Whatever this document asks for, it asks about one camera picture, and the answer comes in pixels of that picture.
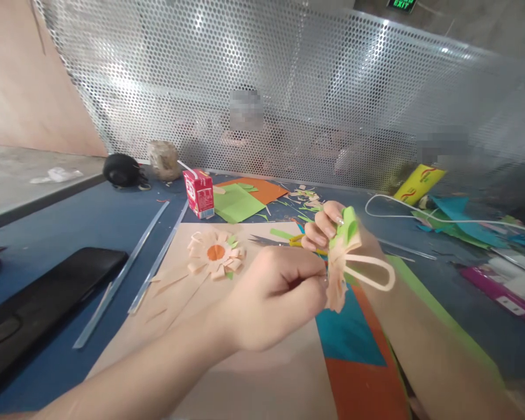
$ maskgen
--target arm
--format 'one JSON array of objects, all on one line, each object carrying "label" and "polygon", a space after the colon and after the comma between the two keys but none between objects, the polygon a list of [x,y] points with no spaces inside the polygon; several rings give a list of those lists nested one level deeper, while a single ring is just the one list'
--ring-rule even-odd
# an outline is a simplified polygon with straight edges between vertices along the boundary
[{"label": "arm", "polygon": [[[341,223],[343,206],[325,203],[315,223],[305,227],[304,247],[324,247]],[[377,239],[360,223],[362,247],[355,252],[387,261]],[[373,265],[356,269],[372,279],[385,276]],[[517,408],[491,374],[429,307],[398,279],[389,292],[361,283],[418,400],[432,419],[520,419]]]},{"label": "arm", "polygon": [[326,302],[325,273],[306,250],[264,248],[227,298],[68,391],[34,420],[163,418],[213,365],[238,350],[272,347],[315,317]]}]

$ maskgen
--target exit sign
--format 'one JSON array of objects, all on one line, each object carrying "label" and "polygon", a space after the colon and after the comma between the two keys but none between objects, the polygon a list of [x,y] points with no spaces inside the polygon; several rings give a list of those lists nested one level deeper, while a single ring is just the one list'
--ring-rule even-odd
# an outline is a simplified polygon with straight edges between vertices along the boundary
[{"label": "exit sign", "polygon": [[396,9],[401,12],[410,13],[417,0],[389,0],[388,8]]}]

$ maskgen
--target blue paper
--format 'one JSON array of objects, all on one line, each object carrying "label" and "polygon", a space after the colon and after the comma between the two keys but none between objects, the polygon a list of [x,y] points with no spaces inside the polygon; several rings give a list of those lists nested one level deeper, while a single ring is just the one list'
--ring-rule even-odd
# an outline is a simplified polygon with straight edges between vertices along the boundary
[{"label": "blue paper", "polygon": [[[468,197],[432,197],[432,200],[451,220],[471,220],[471,218],[465,214],[465,206],[467,205]],[[457,223],[457,226],[466,234],[490,246],[496,248],[509,248],[508,243],[500,239],[494,231],[489,230],[478,223]]]},{"label": "blue paper", "polygon": [[387,366],[366,317],[349,287],[340,314],[323,310],[315,321],[326,358]]}]

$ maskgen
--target yellow container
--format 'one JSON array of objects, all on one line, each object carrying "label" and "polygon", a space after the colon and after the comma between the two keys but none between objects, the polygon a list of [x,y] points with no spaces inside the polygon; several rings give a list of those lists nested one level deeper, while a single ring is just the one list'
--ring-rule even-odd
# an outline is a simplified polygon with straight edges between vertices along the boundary
[{"label": "yellow container", "polygon": [[444,175],[441,169],[419,164],[393,198],[415,205]]}]

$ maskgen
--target metal mesh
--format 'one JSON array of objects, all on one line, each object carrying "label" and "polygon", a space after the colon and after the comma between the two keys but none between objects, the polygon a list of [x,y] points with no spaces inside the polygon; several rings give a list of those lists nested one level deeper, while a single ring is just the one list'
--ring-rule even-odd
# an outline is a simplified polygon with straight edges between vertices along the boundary
[{"label": "metal mesh", "polygon": [[[386,190],[417,136],[459,127],[445,185],[525,163],[525,62],[354,11],[293,2],[37,0],[110,152],[171,141],[189,165]],[[231,131],[257,90],[260,131]]]}]

